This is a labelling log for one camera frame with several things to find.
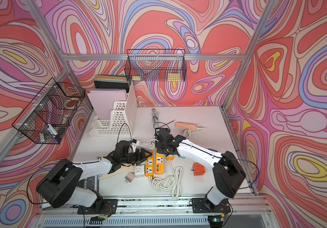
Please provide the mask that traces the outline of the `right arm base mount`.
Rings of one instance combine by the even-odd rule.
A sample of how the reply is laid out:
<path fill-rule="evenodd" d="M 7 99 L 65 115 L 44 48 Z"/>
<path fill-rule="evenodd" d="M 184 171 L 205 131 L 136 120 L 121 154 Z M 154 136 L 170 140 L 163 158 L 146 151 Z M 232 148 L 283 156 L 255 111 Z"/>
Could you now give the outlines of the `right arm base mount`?
<path fill-rule="evenodd" d="M 205 198 L 192 198 L 189 201 L 189 205 L 192 207 L 193 213 L 196 214 L 221 213 L 226 215 L 232 211 L 228 199 L 223 199 L 218 205 L 215 205 Z"/>

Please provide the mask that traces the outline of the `yellow power strip with adapters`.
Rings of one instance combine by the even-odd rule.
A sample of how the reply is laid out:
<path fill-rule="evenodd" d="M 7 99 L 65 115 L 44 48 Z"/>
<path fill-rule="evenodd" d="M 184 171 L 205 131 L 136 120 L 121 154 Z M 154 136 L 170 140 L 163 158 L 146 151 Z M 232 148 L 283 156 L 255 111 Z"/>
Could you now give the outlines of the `yellow power strip with adapters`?
<path fill-rule="evenodd" d="M 155 154 L 155 162 L 154 162 L 154 173 L 155 174 L 164 174 L 164 160 L 165 156 L 163 154 L 156 153 Z"/>

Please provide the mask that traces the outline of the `white plastic file organizer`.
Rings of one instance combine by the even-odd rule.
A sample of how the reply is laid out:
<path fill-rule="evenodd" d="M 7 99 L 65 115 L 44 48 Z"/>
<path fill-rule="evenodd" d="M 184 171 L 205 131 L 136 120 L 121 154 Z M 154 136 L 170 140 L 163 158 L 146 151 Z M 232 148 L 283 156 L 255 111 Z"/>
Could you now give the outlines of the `white plastic file organizer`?
<path fill-rule="evenodd" d="M 126 101 L 114 102 L 110 120 L 100 120 L 95 114 L 88 132 L 90 136 L 129 136 L 134 132 L 138 103 L 133 84 L 127 94 Z"/>

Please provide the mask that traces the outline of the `black white magazine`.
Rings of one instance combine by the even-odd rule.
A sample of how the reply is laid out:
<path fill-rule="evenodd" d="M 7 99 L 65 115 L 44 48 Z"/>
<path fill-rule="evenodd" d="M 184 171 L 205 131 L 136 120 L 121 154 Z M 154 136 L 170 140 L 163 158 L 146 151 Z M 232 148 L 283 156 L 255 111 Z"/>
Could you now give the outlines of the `black white magazine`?
<path fill-rule="evenodd" d="M 90 189 L 94 190 L 95 192 L 99 192 L 99 186 L 98 186 L 98 176 L 91 176 L 88 178 L 85 178 L 83 180 L 80 180 L 77 184 L 77 187 L 83 188 L 83 189 Z"/>

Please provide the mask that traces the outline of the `orange cube socket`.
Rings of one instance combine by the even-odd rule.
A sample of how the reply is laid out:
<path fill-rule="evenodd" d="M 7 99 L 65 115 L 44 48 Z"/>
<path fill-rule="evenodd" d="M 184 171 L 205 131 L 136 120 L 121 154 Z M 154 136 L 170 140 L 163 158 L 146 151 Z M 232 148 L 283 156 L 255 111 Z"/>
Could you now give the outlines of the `orange cube socket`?
<path fill-rule="evenodd" d="M 203 176 L 206 173 L 205 167 L 197 162 L 192 165 L 192 171 L 194 176 Z"/>

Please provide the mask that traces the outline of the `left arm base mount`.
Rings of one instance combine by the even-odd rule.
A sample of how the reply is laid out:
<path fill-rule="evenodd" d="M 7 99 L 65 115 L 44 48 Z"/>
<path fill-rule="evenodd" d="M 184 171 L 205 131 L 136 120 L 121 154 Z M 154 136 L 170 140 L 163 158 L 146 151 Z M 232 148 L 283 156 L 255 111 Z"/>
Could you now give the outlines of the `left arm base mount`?
<path fill-rule="evenodd" d="M 118 199 L 97 199 L 89 208 L 78 206 L 79 215 L 113 215 L 116 213 Z"/>

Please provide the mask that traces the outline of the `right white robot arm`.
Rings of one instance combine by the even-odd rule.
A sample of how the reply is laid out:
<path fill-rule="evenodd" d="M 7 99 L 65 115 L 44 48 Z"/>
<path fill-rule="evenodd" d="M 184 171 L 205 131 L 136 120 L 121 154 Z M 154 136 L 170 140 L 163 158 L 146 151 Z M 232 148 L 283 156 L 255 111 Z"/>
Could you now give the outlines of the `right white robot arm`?
<path fill-rule="evenodd" d="M 213 171 L 215 185 L 204 197 L 207 207 L 217 206 L 228 198 L 234 198 L 246 173 L 232 152 L 220 153 L 203 148 L 182 135 L 172 136 L 170 130 L 162 128 L 155 133 L 157 152 L 163 155 L 177 155 L 189 158 Z"/>

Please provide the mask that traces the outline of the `orange power strip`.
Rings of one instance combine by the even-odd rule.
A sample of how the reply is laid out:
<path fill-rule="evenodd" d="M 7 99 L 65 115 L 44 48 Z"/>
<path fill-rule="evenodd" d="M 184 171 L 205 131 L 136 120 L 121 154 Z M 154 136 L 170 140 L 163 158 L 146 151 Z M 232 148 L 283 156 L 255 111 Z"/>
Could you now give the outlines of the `orange power strip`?
<path fill-rule="evenodd" d="M 167 161 L 173 161 L 174 160 L 174 155 L 168 155 L 166 156 Z"/>

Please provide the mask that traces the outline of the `pink folder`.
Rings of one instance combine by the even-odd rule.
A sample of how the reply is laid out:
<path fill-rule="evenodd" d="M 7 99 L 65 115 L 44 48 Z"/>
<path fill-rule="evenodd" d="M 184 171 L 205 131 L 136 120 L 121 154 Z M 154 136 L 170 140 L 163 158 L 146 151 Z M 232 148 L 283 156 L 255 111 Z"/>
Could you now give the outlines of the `pink folder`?
<path fill-rule="evenodd" d="M 110 120 L 115 101 L 126 101 L 125 89 L 91 89 L 87 96 L 100 120 Z"/>

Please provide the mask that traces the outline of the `dark books stack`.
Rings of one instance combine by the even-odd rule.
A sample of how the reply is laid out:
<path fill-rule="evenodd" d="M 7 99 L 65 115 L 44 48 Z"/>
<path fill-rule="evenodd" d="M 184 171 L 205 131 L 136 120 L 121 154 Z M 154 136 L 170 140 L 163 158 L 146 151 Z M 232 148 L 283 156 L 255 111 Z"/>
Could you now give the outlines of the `dark books stack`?
<path fill-rule="evenodd" d="M 96 75 L 94 85 L 97 89 L 125 89 L 128 93 L 131 82 L 124 75 Z"/>

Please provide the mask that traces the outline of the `pink power strip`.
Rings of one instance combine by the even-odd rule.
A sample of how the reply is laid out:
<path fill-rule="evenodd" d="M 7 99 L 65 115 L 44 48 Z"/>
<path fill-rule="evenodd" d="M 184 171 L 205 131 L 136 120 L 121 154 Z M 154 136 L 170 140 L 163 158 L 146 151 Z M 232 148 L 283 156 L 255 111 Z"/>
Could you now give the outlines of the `pink power strip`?
<path fill-rule="evenodd" d="M 178 127 L 178 128 L 190 129 L 190 130 L 197 129 L 197 124 L 187 123 L 187 122 L 176 122 L 175 126 Z"/>

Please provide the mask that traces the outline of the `white cube socket adapter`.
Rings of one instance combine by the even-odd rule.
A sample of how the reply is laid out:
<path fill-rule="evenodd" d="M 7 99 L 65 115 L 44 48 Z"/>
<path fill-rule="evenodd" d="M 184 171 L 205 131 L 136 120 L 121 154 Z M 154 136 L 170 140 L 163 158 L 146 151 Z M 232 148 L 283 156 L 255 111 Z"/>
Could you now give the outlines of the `white cube socket adapter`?
<path fill-rule="evenodd" d="M 145 166 L 144 165 L 135 166 L 134 175 L 136 178 L 145 177 Z"/>

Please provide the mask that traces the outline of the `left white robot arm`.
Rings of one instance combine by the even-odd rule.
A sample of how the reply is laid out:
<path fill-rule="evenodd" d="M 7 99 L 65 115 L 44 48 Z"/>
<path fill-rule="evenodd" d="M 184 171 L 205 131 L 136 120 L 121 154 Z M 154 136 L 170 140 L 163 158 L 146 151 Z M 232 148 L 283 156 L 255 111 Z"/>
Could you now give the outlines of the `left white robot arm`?
<path fill-rule="evenodd" d="M 128 141 L 120 141 L 108 155 L 94 161 L 60 160 L 36 187 L 43 199 L 53 208 L 78 205 L 97 211 L 103 207 L 103 197 L 95 190 L 78 187 L 89 177 L 112 174 L 123 165 L 140 165 L 152 156 L 145 149 L 133 149 Z"/>

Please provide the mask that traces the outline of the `pink small plug adapter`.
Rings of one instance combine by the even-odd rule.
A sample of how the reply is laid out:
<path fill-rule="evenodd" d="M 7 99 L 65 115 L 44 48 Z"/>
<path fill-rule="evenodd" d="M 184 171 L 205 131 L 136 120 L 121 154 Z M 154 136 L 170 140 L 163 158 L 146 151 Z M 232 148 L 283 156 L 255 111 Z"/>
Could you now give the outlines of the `pink small plug adapter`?
<path fill-rule="evenodd" d="M 134 179 L 135 179 L 135 174 L 132 173 L 132 172 L 129 172 L 129 173 L 125 176 L 125 182 L 126 182 L 126 183 L 131 183 Z"/>

